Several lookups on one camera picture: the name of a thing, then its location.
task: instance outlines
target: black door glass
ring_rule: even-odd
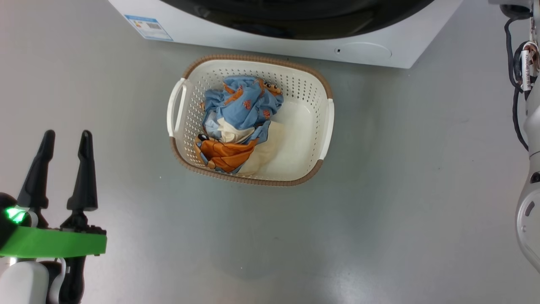
[[[412,16],[433,0],[162,0],[229,28],[287,39],[356,36]]]

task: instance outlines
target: white washing machine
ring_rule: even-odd
[[[147,39],[410,68],[462,0],[109,0]]]

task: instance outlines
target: brown basket rim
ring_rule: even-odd
[[[273,59],[268,57],[262,57],[262,56],[254,56],[254,55],[209,55],[204,56],[202,58],[197,59],[195,62],[193,62],[184,72],[183,78],[188,79],[191,72],[201,65],[202,63],[205,63],[207,61],[212,60],[239,60],[239,61],[252,61],[252,62],[261,62],[261,63],[269,63],[269,64],[275,64],[275,65],[281,65],[283,67],[293,68],[300,71],[304,71],[307,73],[312,74],[317,78],[323,85],[326,91],[326,96],[328,99],[332,98],[332,90],[330,88],[330,84],[326,81],[326,79],[316,70],[307,67],[302,64],[290,62],[290,61],[284,61],[279,59]],[[241,177],[241,176],[233,176],[225,173],[220,173],[217,171],[211,171],[209,169],[203,169],[196,167],[190,163],[188,163],[181,155],[180,151],[178,151],[178,147],[176,145],[176,138],[175,137],[169,137],[171,142],[171,149],[176,157],[176,159],[187,169],[190,171],[215,177],[216,179],[226,180],[226,181],[232,181],[237,183],[244,183],[244,184],[258,184],[263,186],[275,186],[275,187],[290,187],[290,186],[296,186],[299,184],[302,184],[309,179],[311,179],[321,168],[322,166],[322,160],[317,160],[313,168],[303,177],[294,180],[294,181],[272,181],[272,180],[258,180],[258,179],[250,179],[248,177]]]

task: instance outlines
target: green light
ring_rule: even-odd
[[[8,218],[15,224],[20,224],[26,216],[26,211],[11,207],[5,210]]]

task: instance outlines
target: white plastic laundry basket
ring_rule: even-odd
[[[222,89],[223,79],[231,75],[256,76],[275,83],[284,96],[281,109],[271,118],[285,127],[282,144],[275,158],[251,176],[208,169],[194,149],[195,138],[203,133],[200,105],[205,91]],[[266,186],[295,186],[313,177],[328,151],[333,125],[332,91],[320,73],[259,56],[213,55],[195,61],[174,86],[167,108],[171,147],[186,168],[219,179]]]

